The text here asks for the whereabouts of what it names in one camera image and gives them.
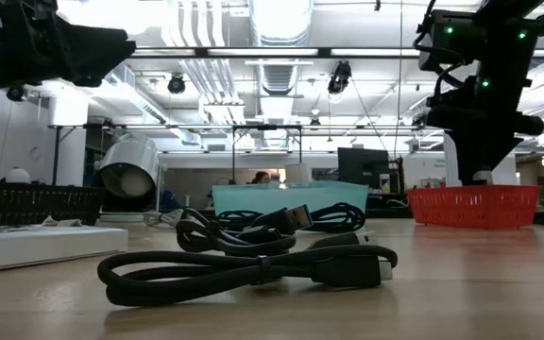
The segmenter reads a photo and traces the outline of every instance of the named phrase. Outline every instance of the black basket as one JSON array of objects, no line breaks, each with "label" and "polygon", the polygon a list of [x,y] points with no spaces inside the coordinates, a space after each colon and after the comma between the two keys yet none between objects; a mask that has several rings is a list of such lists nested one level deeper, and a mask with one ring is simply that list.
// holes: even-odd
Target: black basket
[{"label": "black basket", "polygon": [[105,196],[102,188],[0,183],[0,226],[41,224],[47,216],[92,226]]}]

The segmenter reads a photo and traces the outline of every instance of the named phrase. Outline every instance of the teal plastic bin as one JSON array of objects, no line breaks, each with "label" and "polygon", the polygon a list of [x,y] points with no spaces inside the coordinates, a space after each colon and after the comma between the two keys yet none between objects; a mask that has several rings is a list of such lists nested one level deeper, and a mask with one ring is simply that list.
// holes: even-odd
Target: teal plastic bin
[{"label": "teal plastic bin", "polygon": [[310,212],[348,203],[366,211],[368,188],[365,185],[337,181],[288,184],[251,184],[213,186],[215,213],[254,211],[272,213],[282,208],[307,204]]}]

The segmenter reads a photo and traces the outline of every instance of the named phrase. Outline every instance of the table surface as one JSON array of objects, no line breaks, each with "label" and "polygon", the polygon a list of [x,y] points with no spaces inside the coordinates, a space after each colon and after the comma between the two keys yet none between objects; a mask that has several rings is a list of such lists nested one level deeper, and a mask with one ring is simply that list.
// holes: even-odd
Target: table surface
[{"label": "table surface", "polygon": [[[399,255],[394,280],[375,289],[284,279],[128,309],[107,301],[101,257],[1,271],[0,339],[544,339],[544,227],[366,228]],[[129,229],[132,251],[179,250],[172,230]]]}]

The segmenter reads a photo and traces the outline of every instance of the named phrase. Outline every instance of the red plastic basket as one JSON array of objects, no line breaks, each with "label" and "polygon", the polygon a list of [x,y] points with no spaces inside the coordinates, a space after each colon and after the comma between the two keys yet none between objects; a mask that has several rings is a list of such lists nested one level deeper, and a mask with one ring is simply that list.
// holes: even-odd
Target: red plastic basket
[{"label": "red plastic basket", "polygon": [[481,185],[415,189],[408,198],[418,223],[514,229],[533,223],[539,191],[537,186]]}]

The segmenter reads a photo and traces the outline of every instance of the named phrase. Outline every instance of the desk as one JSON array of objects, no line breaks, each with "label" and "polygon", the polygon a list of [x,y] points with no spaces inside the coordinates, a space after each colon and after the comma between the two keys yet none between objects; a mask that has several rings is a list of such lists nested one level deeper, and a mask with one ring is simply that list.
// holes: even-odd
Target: desk
[{"label": "desk", "polygon": [[[544,227],[505,231],[370,220],[395,279],[333,291],[281,280],[156,309],[110,305],[102,258],[0,272],[1,339],[544,339]],[[130,228],[130,248],[179,250],[171,230]],[[317,236],[299,239],[306,247]]]}]

